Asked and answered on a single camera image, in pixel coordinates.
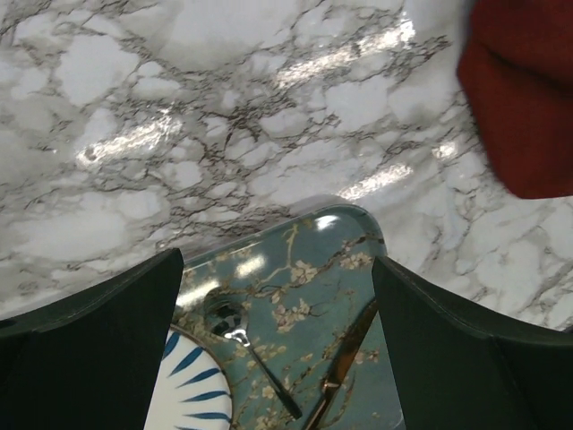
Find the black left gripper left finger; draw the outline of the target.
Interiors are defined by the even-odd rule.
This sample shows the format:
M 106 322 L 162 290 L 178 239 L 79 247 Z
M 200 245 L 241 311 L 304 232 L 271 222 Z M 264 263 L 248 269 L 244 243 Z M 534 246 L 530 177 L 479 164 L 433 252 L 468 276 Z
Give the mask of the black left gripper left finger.
M 1 322 L 3 429 L 142 429 L 180 289 L 179 249 Z

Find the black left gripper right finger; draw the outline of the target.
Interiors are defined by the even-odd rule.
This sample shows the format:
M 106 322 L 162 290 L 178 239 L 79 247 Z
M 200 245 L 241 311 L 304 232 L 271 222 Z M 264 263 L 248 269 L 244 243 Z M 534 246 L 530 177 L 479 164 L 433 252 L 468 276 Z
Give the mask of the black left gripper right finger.
M 498 314 L 383 256 L 372 281 L 408 429 L 570 429 L 572 335 Z

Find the dark red cloth napkin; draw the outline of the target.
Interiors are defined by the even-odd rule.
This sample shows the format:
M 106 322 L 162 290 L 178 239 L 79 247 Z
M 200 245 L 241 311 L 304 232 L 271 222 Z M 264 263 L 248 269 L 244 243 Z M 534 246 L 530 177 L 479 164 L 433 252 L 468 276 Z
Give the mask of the dark red cloth napkin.
M 522 199 L 572 194 L 572 3 L 478 1 L 458 63 L 496 177 Z

